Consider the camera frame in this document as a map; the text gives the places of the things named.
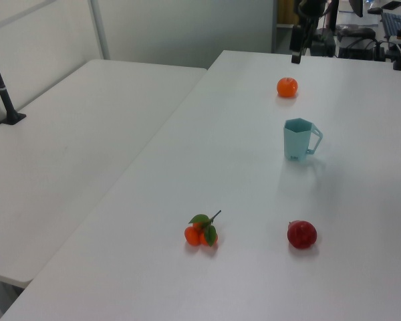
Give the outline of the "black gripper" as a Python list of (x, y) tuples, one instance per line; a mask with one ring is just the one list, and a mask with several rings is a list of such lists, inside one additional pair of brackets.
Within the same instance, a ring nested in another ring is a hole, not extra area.
[(291, 62), (300, 64), (301, 51), (311, 46), (313, 36), (313, 24), (318, 23), (325, 10), (325, 1), (322, 0), (295, 0), (293, 11), (298, 16), (298, 25), (291, 30), (289, 49), (291, 50)]

